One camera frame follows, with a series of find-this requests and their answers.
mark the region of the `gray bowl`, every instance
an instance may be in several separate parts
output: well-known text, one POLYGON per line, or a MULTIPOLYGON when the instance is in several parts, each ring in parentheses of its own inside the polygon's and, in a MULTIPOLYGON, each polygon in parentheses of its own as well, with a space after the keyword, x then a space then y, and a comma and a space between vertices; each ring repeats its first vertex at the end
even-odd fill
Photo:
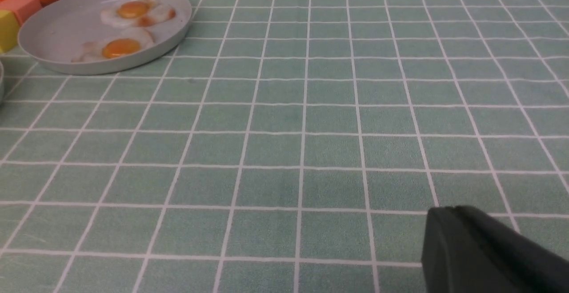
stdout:
POLYGON ((120 33, 120 29, 106 26, 100 20, 101 10, 115 1, 120 0, 60 0, 48 5, 20 28, 20 47, 45 68, 87 76, 120 72, 148 63, 174 48, 188 31, 192 17, 189 0, 159 0, 172 5, 176 17, 147 28, 154 36, 154 46, 111 60, 72 63, 84 42, 120 33))

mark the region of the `fried egg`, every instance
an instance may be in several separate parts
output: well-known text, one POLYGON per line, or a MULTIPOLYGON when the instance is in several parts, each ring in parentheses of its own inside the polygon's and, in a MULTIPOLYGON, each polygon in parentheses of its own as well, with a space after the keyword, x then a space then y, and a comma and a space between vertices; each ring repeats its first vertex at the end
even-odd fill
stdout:
POLYGON ((101 22, 117 29, 152 26, 176 16, 171 5, 158 0, 121 1, 101 11, 101 22))
POLYGON ((154 45, 152 34, 144 28, 124 29, 117 36, 87 42, 71 62, 96 62, 133 54, 154 45))

